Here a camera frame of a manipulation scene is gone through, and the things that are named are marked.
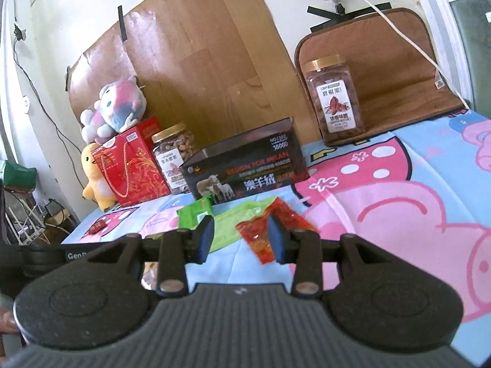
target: metal screw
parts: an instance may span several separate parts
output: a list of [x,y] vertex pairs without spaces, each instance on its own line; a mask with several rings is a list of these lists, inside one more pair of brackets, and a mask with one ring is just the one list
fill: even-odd
[[319,291],[319,285],[313,282],[300,282],[296,285],[295,290],[302,295],[313,295]]
[[180,280],[165,280],[159,286],[162,292],[179,292],[184,288],[184,284]]

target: gold rope handle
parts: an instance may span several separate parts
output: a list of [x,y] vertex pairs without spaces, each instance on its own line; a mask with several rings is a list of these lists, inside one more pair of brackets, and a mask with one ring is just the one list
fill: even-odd
[[130,177],[129,177],[129,173],[128,173],[128,165],[127,165],[127,155],[126,155],[126,146],[128,145],[128,143],[125,143],[124,144],[124,147],[123,147],[123,160],[124,160],[124,174],[125,174],[125,177],[126,177],[126,193],[125,194],[121,194],[116,188],[114,185],[112,185],[111,183],[111,180],[109,179],[109,176],[107,175],[107,171],[106,171],[106,167],[104,165],[104,158],[106,157],[104,154],[101,155],[101,162],[102,162],[102,170],[104,171],[104,176],[106,177],[106,180],[107,180],[107,183],[109,184],[109,187],[111,187],[112,191],[120,196],[120,197],[127,197],[129,194],[130,194]]

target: nut jar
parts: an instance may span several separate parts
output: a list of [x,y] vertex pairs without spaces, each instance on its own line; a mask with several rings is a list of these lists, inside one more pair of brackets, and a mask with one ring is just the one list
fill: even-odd
[[305,63],[302,72],[326,145],[365,132],[350,69],[341,55]]
[[195,137],[184,123],[166,128],[152,136],[153,153],[172,194],[188,192],[179,167],[196,152]]

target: pink and blue plush toy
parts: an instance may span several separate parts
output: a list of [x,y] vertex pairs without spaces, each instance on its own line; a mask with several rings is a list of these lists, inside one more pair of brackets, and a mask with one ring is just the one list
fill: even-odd
[[87,109],[80,115],[84,125],[82,138],[86,143],[102,145],[117,133],[123,133],[137,124],[147,107],[137,78],[131,76],[102,88],[100,100],[94,103],[95,112]]

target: yellow plush toy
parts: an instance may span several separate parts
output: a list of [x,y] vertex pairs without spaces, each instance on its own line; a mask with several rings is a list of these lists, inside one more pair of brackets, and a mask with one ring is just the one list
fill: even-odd
[[102,211],[106,211],[116,204],[117,199],[92,157],[91,152],[98,147],[98,144],[93,143],[87,145],[82,151],[82,167],[89,179],[89,184],[83,190],[82,196],[85,199],[92,199]]

